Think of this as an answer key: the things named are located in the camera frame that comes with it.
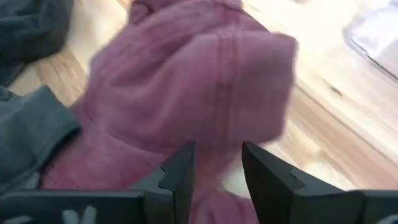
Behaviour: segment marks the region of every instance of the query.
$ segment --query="wooden surface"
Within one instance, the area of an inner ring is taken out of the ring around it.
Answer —
[[[123,27],[129,1],[76,0],[65,49],[31,65],[11,89],[24,94],[46,84],[72,104],[84,92],[91,56]],[[342,39],[362,7],[355,0],[244,1],[268,29],[300,42],[287,129],[266,147],[342,189],[398,189],[398,83]],[[242,185],[240,168],[226,185]]]

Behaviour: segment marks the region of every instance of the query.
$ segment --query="pink hoodie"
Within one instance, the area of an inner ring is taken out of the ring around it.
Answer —
[[[243,141],[284,128],[296,41],[239,2],[137,0],[127,26],[92,61],[72,106],[81,134],[44,189],[128,189],[184,143],[198,144],[190,223],[257,223],[249,199],[221,190]]]

